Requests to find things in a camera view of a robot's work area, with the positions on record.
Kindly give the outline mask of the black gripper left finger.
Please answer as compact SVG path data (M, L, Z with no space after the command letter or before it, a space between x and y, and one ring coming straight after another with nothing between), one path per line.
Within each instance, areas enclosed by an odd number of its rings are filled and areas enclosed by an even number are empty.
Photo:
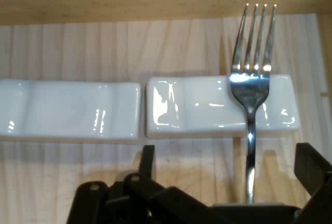
M145 145L138 171L108 186L80 185L67 223L209 223L213 212L176 187L153 180L155 147Z

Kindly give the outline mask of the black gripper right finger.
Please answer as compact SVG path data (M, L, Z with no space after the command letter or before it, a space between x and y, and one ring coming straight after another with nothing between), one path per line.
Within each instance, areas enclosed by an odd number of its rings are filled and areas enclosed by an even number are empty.
M294 173L311 196L294 223L331 223L331 164L309 143L298 143Z

